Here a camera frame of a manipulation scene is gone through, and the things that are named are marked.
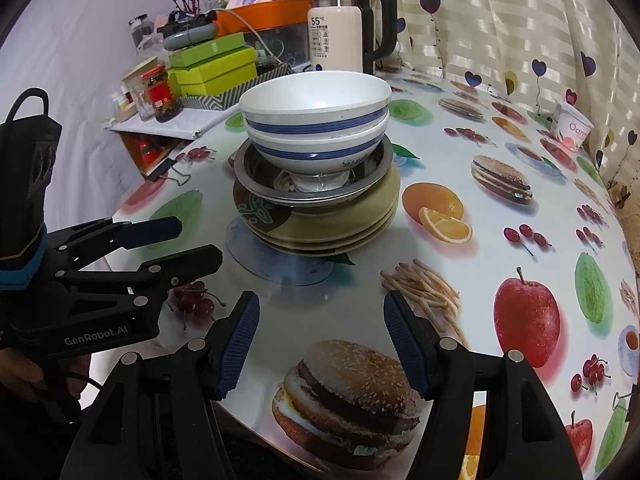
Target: yogurt cup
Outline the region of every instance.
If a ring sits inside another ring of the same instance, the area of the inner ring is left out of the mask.
[[[556,98],[556,102],[556,116],[552,129],[566,149],[577,152],[593,129],[593,123],[562,98]]]

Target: human hand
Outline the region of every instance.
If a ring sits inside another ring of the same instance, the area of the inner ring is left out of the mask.
[[[83,355],[71,359],[69,371],[89,375],[91,355]],[[14,394],[29,402],[38,402],[30,383],[37,383],[43,379],[42,369],[13,348],[0,350],[0,383],[4,384]],[[76,399],[84,390],[86,382],[78,379],[67,379],[66,387]]]

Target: blue band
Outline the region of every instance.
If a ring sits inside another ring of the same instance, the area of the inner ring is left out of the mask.
[[[385,134],[381,134],[375,139],[368,140],[367,142],[358,146],[353,146],[352,148],[344,148],[343,150],[322,153],[281,152],[280,150],[272,150],[271,148],[261,146],[260,144],[256,144],[256,142],[254,142],[254,146],[259,152],[277,156],[278,158],[288,158],[290,160],[329,160],[330,158],[341,158],[343,156],[354,155],[355,153],[362,152],[363,150],[379,143],[384,135]]]
[[[18,270],[0,270],[0,290],[24,290],[40,268],[44,251],[47,248],[47,227],[42,226],[40,242],[29,262]]]
[[[254,123],[249,119],[246,120],[247,124],[260,132],[267,134],[283,134],[283,135],[304,135],[304,134],[325,134],[329,132],[336,132],[337,130],[346,130],[347,128],[355,128],[356,126],[362,126],[363,124],[370,123],[384,114],[386,114],[387,107],[380,108],[367,115],[356,117],[353,119],[344,119],[342,121],[334,121],[332,123],[319,123],[319,124],[261,124]]]

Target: orange tray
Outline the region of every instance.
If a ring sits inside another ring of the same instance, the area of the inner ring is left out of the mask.
[[[309,0],[275,0],[231,9],[242,16],[255,30],[285,27],[296,23],[306,23],[306,15],[311,9]],[[218,36],[235,32],[248,32],[249,28],[234,15],[220,10],[217,12]]]

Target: heart-patterned curtain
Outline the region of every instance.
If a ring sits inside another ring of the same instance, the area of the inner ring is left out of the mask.
[[[575,105],[595,126],[605,183],[640,196],[640,52],[607,0],[398,0],[398,11],[402,62],[508,94],[545,127],[556,98]]]

